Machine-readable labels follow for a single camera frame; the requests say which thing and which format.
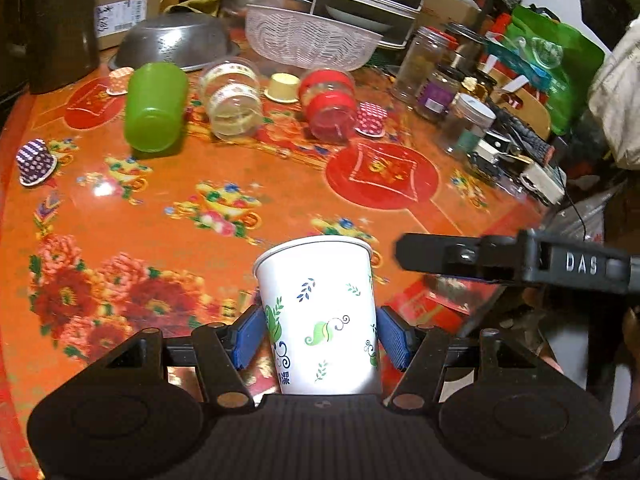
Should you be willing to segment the tall clear glass jar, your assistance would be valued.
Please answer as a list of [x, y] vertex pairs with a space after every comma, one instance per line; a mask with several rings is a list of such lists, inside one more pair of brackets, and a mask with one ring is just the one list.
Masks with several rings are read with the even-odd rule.
[[419, 27], [390, 89], [392, 96], [406, 104], [413, 103], [448, 47], [449, 38], [443, 32], [434, 27]]

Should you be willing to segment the steel colander bowl upside down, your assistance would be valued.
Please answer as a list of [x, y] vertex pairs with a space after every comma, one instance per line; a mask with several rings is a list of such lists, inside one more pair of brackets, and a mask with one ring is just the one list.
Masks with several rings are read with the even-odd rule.
[[240, 47], [219, 18], [193, 12], [164, 13], [130, 29], [107, 66], [137, 70], [148, 63], [167, 62], [190, 73], [239, 53]]

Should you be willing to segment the small yellow plastic cup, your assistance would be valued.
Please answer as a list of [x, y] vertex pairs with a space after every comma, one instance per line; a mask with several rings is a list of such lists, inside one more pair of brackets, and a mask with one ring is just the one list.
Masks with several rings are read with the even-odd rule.
[[298, 101], [300, 79], [289, 73], [271, 75], [264, 96], [279, 104], [293, 104]]

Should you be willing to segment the clear jar with white tape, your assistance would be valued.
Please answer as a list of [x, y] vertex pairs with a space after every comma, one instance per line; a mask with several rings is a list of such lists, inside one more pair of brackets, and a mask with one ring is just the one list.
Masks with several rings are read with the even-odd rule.
[[254, 136], [264, 122], [262, 86], [252, 62], [226, 56], [206, 65], [198, 83], [198, 95], [213, 136], [236, 141]]

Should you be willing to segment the red floral tablecloth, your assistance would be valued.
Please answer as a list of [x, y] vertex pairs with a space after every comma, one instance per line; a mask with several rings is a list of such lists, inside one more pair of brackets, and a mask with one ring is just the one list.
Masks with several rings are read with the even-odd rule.
[[[390, 96], [390, 77], [357, 70], [356, 97], [387, 110], [384, 136], [315, 141], [295, 104], [265, 102], [258, 135], [209, 134], [196, 94], [171, 155], [130, 151], [123, 98], [107, 69], [24, 94], [1, 133], [1, 474], [35, 479], [25, 427], [51, 390], [146, 326], [183, 336], [231, 322], [252, 302], [252, 266], [292, 238], [341, 234], [373, 250], [380, 304], [456, 328], [471, 299], [448, 299], [394, 263], [405, 232], [512, 234], [544, 207], [469, 176], [434, 143], [432, 124]], [[32, 188], [15, 156], [42, 139], [58, 160]]]

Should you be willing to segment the jar with grey lid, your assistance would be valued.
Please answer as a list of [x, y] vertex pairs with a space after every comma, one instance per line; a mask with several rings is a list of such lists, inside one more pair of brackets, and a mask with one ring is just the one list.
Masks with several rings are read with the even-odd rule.
[[496, 120], [496, 114], [479, 99], [460, 93], [440, 124], [438, 147], [447, 155], [464, 159], [474, 151]]

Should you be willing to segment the jar with purple label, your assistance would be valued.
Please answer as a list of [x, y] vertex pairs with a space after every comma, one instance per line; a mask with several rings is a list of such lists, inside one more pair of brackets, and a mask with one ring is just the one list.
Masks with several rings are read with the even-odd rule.
[[430, 122], [437, 122], [446, 114], [463, 79], [464, 73], [461, 70], [436, 64], [418, 92], [416, 112]]

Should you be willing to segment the white paper cup green print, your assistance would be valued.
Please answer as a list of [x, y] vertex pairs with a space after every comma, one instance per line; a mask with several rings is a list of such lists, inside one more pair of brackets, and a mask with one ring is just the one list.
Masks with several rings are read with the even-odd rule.
[[255, 261], [282, 393], [382, 392], [371, 256], [356, 237], [317, 235], [274, 246]]

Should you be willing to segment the purple polka dot cupcake liner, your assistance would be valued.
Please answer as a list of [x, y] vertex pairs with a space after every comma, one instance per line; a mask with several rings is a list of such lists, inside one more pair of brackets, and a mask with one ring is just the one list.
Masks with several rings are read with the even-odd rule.
[[25, 143], [18, 150], [15, 159], [20, 173], [18, 180], [25, 188], [40, 185], [52, 176], [58, 166], [58, 160], [42, 139]]

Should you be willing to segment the orange polka dot cupcake liner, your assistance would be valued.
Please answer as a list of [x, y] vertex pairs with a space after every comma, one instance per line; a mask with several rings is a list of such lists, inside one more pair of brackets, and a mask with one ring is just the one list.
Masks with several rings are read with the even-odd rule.
[[128, 91], [130, 77], [134, 73], [132, 67], [122, 67], [112, 70], [108, 74], [108, 87], [106, 93], [109, 96], [123, 96]]

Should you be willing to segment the red white cupcake liner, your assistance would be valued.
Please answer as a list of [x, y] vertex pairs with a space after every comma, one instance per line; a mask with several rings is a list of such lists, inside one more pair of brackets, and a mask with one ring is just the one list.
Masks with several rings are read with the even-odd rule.
[[382, 138], [386, 118], [387, 110], [382, 106], [371, 102], [361, 102], [357, 108], [355, 130], [367, 138]]

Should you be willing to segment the green plastic cup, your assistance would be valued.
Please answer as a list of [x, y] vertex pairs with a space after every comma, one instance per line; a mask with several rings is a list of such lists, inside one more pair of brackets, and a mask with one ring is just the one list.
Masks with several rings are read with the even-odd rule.
[[155, 154], [174, 146], [182, 131], [189, 78], [177, 65], [148, 63], [128, 82], [124, 136], [130, 148]]

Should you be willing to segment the dark brown plastic pitcher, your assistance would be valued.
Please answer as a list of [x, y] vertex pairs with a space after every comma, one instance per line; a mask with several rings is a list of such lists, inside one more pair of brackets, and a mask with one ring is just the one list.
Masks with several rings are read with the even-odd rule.
[[61, 89], [99, 64], [96, 0], [1, 0], [9, 26], [6, 46], [26, 62], [29, 91]]

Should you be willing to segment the clear white plastic basket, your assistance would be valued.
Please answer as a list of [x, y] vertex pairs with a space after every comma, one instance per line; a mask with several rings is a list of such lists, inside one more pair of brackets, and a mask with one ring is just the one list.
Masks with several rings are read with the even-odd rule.
[[373, 55], [382, 36], [354, 25], [308, 13], [249, 4], [245, 35], [263, 58], [310, 70], [358, 70]]

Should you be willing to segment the red lidded clear jar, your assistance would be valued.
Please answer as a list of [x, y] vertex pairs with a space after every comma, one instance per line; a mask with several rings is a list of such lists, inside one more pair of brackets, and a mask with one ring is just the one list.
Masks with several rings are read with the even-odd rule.
[[343, 144], [354, 133], [357, 119], [355, 81], [337, 68], [307, 70], [298, 100], [310, 134], [318, 141]]

